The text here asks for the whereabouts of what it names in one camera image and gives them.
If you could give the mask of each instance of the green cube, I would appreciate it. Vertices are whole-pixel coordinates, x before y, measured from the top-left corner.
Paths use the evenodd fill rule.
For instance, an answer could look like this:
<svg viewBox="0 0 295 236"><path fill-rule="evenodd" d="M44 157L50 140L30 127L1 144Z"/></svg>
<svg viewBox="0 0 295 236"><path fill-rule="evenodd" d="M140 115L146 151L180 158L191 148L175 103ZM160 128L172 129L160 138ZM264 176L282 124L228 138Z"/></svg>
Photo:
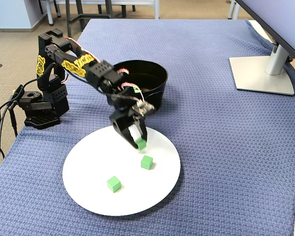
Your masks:
<svg viewBox="0 0 295 236"><path fill-rule="evenodd" d="M138 145L138 149L141 151L146 148L147 142L143 138L138 138L135 143Z"/></svg>
<svg viewBox="0 0 295 236"><path fill-rule="evenodd" d="M121 183L119 179L117 179L116 176L114 176L107 181L107 186L113 193L115 193L117 190L121 188Z"/></svg>
<svg viewBox="0 0 295 236"><path fill-rule="evenodd" d="M141 167L144 169L151 169L151 166L153 164L153 158L150 156L144 156L142 161L141 161Z"/></svg>

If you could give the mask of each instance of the yellow sticker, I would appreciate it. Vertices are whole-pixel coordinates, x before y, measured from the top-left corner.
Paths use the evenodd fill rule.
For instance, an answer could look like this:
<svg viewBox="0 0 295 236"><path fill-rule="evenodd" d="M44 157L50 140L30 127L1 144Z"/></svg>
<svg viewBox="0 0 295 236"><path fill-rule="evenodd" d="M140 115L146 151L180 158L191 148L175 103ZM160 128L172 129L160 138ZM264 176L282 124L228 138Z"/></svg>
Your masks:
<svg viewBox="0 0 295 236"><path fill-rule="evenodd" d="M86 71L82 68L79 68L77 67L75 64L67 61L67 60L64 60L61 65L66 68L68 71L74 73L74 74L77 74L81 77L85 77L85 74L86 74Z"/></svg>
<svg viewBox="0 0 295 236"><path fill-rule="evenodd" d="M74 61L74 64L76 64L79 68L82 68L82 66L84 66L87 63L90 63L93 60L94 58L90 54L85 54L80 58L76 59Z"/></svg>
<svg viewBox="0 0 295 236"><path fill-rule="evenodd" d="M45 71L45 68L44 68L45 63L46 63L45 58L43 58L41 55L38 55L38 62L37 62L37 66L36 66L36 74L38 76L43 75L43 73Z"/></svg>

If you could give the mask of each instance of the black bowl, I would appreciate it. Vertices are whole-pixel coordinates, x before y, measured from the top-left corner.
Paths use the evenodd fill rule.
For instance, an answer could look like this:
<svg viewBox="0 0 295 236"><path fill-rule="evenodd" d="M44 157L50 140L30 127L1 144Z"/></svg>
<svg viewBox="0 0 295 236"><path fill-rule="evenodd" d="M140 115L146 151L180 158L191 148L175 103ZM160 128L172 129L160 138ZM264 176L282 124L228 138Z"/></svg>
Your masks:
<svg viewBox="0 0 295 236"><path fill-rule="evenodd" d="M161 107L165 84L168 78L164 67L151 61L128 60L114 65L114 70L121 68L129 70L126 80L136 84L141 90L144 99L157 110Z"/></svg>

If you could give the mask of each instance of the robotic arm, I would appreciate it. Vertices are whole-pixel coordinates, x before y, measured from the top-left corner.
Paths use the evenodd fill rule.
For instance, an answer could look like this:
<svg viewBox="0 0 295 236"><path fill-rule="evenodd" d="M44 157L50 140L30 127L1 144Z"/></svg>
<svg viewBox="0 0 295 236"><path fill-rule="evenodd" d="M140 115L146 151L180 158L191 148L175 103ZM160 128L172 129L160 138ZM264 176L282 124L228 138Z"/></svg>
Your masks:
<svg viewBox="0 0 295 236"><path fill-rule="evenodd" d="M60 123L59 117L69 110L63 83L67 71L107 96L108 104L115 107L115 112L109 117L115 131L134 148L138 145L130 134L129 126L136 125L141 138L147 141L145 117L154 113L155 108L144 101L135 88L125 85L127 69L115 71L112 65L100 62L73 39L63 37L58 29L39 35L38 42L37 85L43 94L26 91L18 101L27 116L26 126L44 129Z"/></svg>

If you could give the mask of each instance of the computer monitor base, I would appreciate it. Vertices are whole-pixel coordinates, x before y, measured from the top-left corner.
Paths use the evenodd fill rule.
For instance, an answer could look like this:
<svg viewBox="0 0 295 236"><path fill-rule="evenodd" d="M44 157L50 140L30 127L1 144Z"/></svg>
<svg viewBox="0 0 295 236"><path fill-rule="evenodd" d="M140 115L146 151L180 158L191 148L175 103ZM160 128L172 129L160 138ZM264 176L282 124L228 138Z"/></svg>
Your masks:
<svg viewBox="0 0 295 236"><path fill-rule="evenodd" d="M230 58L236 88L293 96L292 82L283 68L279 75L268 75L265 70L270 56Z"/></svg>

